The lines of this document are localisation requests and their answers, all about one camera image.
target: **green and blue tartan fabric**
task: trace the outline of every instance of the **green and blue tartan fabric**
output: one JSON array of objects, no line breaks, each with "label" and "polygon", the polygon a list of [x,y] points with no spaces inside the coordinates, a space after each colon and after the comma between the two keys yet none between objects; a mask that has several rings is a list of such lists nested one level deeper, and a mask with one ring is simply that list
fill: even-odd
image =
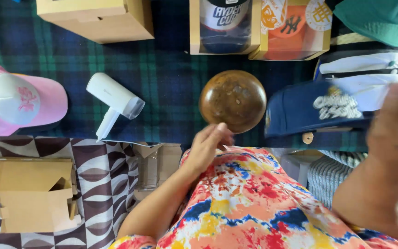
[{"label": "green and blue tartan fabric", "polygon": [[[155,39],[99,45],[43,21],[35,0],[0,0],[0,65],[7,71],[51,78],[69,95],[69,111],[53,130],[35,136],[96,138],[108,106],[85,88],[96,72],[105,72],[146,102],[134,120],[120,116],[108,139],[191,143],[206,126],[198,101],[207,81],[225,70],[252,73],[267,97],[289,84],[311,80],[316,60],[250,61],[246,55],[189,55],[187,0],[154,0]],[[236,145],[366,151],[364,133],[315,133],[312,144],[301,134],[263,137],[264,121],[236,136]]]}]

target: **colorful shirt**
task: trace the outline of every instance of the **colorful shirt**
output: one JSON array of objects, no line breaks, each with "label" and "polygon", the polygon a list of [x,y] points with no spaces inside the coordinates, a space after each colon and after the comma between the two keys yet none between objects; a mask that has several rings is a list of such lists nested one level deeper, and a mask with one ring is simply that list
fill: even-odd
[{"label": "colorful shirt", "polygon": [[134,235],[111,248],[398,248],[343,223],[261,148],[219,151],[179,214],[159,241]]}]

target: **pink embroidered logo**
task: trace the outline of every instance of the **pink embroidered logo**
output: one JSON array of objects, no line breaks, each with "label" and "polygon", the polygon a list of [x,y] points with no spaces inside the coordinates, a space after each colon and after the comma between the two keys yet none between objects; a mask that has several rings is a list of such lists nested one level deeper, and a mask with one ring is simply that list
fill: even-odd
[{"label": "pink embroidered logo", "polygon": [[18,93],[21,94],[21,105],[18,107],[18,110],[21,111],[24,109],[24,111],[33,111],[33,108],[35,105],[32,103],[38,98],[36,95],[33,95],[32,92],[27,87],[18,87]]}]

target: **hair dryer handle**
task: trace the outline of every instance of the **hair dryer handle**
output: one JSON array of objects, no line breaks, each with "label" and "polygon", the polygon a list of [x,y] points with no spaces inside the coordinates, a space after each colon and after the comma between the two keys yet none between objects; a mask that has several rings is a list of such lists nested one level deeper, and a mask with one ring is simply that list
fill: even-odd
[{"label": "hair dryer handle", "polygon": [[98,136],[97,142],[107,137],[108,133],[110,132],[116,120],[118,119],[119,115],[120,113],[115,111],[112,107],[108,109],[108,111],[104,115],[104,119],[102,120],[101,125],[96,131],[96,135]]}]

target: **pink baseball cap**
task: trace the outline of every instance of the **pink baseball cap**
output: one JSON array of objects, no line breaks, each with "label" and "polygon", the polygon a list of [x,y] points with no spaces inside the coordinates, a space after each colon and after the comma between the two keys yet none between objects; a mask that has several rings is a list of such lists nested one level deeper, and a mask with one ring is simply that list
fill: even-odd
[{"label": "pink baseball cap", "polygon": [[11,74],[0,66],[0,136],[58,122],[67,109],[67,94],[58,82]]}]

